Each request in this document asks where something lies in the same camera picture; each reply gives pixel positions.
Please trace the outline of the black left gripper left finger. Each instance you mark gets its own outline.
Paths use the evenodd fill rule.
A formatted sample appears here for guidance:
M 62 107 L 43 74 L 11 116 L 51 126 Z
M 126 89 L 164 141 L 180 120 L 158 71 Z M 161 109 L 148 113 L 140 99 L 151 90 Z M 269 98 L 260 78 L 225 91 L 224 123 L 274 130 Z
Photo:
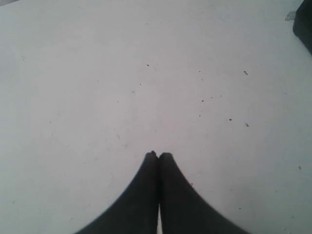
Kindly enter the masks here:
M 151 151 L 120 197 L 78 233 L 156 234 L 158 202 L 158 157 Z

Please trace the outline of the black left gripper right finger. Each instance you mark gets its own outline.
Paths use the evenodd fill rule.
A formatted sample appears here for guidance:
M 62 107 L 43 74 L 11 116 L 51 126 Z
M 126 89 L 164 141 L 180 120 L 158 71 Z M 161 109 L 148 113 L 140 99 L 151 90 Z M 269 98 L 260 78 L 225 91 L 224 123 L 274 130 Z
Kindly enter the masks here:
M 212 208 L 187 181 L 171 153 L 159 157 L 160 214 L 164 234 L 246 234 Z

